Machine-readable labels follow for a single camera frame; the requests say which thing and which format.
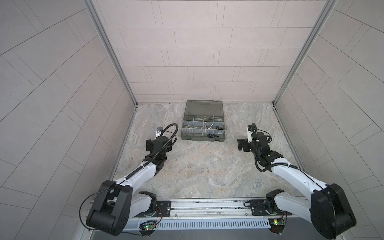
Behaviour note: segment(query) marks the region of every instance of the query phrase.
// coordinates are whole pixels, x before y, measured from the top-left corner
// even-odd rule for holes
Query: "metal corner frame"
[[[107,50],[107,53],[108,53],[108,55],[112,61],[113,66],[116,69],[116,72],[118,73],[121,81],[123,82],[125,89],[128,91],[129,97],[131,98],[131,100],[134,103],[135,108],[136,108],[137,104],[138,104],[137,100],[136,100],[136,98],[132,92],[132,89],[130,88],[130,86],[128,84],[127,77],[125,76],[125,74],[124,74],[124,72],[123,72],[123,70],[119,64],[118,58],[117,58],[117,56],[113,50],[113,47],[111,45],[111,42],[108,39],[108,36],[104,30],[103,25],[101,24],[100,18],[97,15],[97,12],[93,6],[92,0],[83,0],[83,2],[84,2],[85,9],[87,10],[89,16],[91,17],[93,25],[95,26],[96,31],[99,34],[101,42],[103,43],[103,45],[105,46],[105,48]]]
[[[301,63],[304,60],[304,57],[308,53],[309,49],[311,48],[313,42],[315,41],[317,35],[319,35],[320,30],[322,29],[325,21],[328,19],[329,15],[331,14],[334,5],[336,4],[337,0],[327,0],[325,3],[322,11],[320,12],[319,17],[317,18],[315,24],[313,25],[313,28],[307,37],[307,40],[305,41],[303,47],[301,48],[299,54],[296,57],[296,60],[294,64],[292,65],[287,77],[285,78],[285,81],[283,82],[283,85],[281,86],[279,92],[276,95],[276,98],[273,100],[273,104],[276,105],[280,99],[285,90],[287,89],[289,83],[291,82],[293,76],[299,69]]]

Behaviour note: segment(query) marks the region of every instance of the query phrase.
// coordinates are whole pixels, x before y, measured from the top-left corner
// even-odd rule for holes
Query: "tiled wall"
[[[133,103],[81,0],[1,1],[0,22],[0,239],[75,238]]]
[[[93,4],[138,102],[271,102],[325,1]]]
[[[355,239],[384,239],[383,13],[339,0],[277,104],[309,173],[344,189]]]

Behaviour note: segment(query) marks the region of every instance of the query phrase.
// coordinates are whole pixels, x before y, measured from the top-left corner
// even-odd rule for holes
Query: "open toolbox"
[[[182,140],[225,140],[222,101],[187,100],[181,132]]]

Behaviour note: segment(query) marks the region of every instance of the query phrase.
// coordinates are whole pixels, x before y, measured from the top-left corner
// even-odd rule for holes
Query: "black mounting plate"
[[[274,216],[274,215],[268,214],[268,212],[266,211],[266,207],[263,199],[251,199],[249,201],[250,202],[252,201],[252,207],[253,207],[253,208],[251,207],[252,216]],[[277,210],[276,215],[282,215],[281,211]]]
[[[170,201],[157,201],[156,202],[156,212],[152,217],[157,216],[157,212],[158,212],[157,208],[160,208],[160,211],[161,211],[161,212],[159,212],[159,216],[161,216],[161,215],[163,217],[169,217],[170,216]],[[143,213],[139,213],[135,217],[147,217],[147,216],[145,216]]]

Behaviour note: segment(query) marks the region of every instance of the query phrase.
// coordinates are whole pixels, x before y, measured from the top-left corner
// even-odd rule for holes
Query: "stone-patterned work surface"
[[[246,138],[246,126],[255,122],[272,135],[271,150],[296,163],[271,104],[224,103],[224,142],[181,140],[184,110],[185,104],[139,105],[114,179],[125,176],[144,159],[148,154],[145,142],[155,138],[157,127],[175,122],[180,127],[178,140],[167,153],[164,167],[139,190],[153,192],[158,199],[264,197],[274,189],[302,195],[281,177],[269,171],[259,172],[253,154],[238,150],[237,139]]]

